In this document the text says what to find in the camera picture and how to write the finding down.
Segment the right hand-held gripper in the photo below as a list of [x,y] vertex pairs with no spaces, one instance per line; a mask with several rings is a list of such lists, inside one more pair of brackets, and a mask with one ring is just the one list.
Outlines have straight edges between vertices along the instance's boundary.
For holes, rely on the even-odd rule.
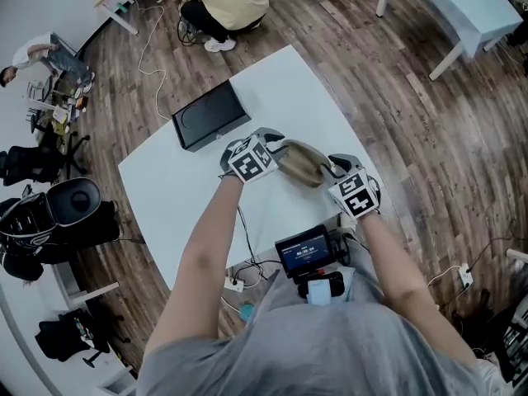
[[[344,213],[353,219],[367,215],[380,207],[378,182],[369,176],[360,160],[353,155],[335,153],[330,163],[321,163],[324,181],[338,181],[328,189],[330,196]],[[343,169],[352,169],[347,173]]]

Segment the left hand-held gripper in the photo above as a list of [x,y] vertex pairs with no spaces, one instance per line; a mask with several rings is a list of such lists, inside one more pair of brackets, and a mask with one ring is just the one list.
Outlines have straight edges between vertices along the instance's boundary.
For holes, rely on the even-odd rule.
[[233,141],[220,159],[224,174],[234,175],[243,184],[248,184],[274,172],[280,160],[289,152],[289,146],[282,145],[268,151],[264,142],[277,142],[284,138],[277,130],[261,127],[247,138]]

